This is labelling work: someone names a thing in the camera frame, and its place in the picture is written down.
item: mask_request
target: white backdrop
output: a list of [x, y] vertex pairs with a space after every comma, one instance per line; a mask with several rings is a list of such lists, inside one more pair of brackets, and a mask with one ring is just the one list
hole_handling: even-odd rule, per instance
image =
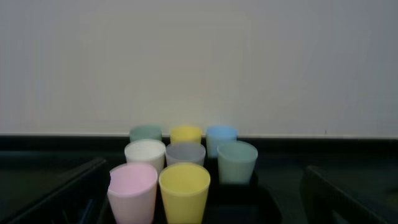
[[2, 0], [0, 133], [158, 123], [397, 137], [397, 11], [396, 0]]

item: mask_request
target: white cup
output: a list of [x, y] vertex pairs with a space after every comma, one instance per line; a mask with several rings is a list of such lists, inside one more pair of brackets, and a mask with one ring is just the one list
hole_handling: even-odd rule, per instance
[[124, 149], [127, 162], [145, 162], [155, 167], [157, 174], [164, 168], [166, 146], [159, 140], [141, 139], [131, 142]]

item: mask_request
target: teal cup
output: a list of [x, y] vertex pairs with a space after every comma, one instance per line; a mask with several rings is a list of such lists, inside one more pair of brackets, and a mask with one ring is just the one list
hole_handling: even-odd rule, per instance
[[134, 127], [130, 130], [130, 141], [140, 139], [162, 140], [162, 128], [156, 125], [142, 125]]
[[220, 144], [236, 141], [238, 130], [225, 125], [211, 126], [206, 130], [207, 156], [217, 158], [217, 147]]
[[257, 149], [242, 141], [220, 144], [218, 175], [220, 184], [248, 184], [256, 165]]

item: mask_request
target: cup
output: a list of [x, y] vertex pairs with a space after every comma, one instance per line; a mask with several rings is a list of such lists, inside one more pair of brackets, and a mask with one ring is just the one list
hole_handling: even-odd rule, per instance
[[166, 146], [159, 140], [141, 139], [131, 142], [124, 149], [127, 162], [145, 162], [155, 167], [159, 174], [164, 167]]
[[122, 164], [111, 170], [108, 200], [117, 224], [152, 223], [157, 172], [145, 163]]
[[201, 141], [201, 129], [195, 126], [179, 126], [170, 130], [170, 142], [172, 144], [178, 142], [197, 142]]
[[166, 163], [168, 166], [178, 162], [192, 162], [203, 166], [206, 149], [196, 142], [179, 142], [166, 147]]
[[248, 184], [258, 156], [249, 143], [236, 141], [220, 144], [218, 175], [221, 184]]
[[130, 141], [140, 139], [162, 140], [162, 128], [156, 125], [142, 125], [130, 130]]
[[217, 146], [228, 141], [236, 141], [238, 130], [224, 125], [211, 126], [206, 130], [207, 156], [217, 158]]
[[159, 185], [168, 223], [201, 223], [210, 185], [204, 167], [189, 162], [168, 166]]

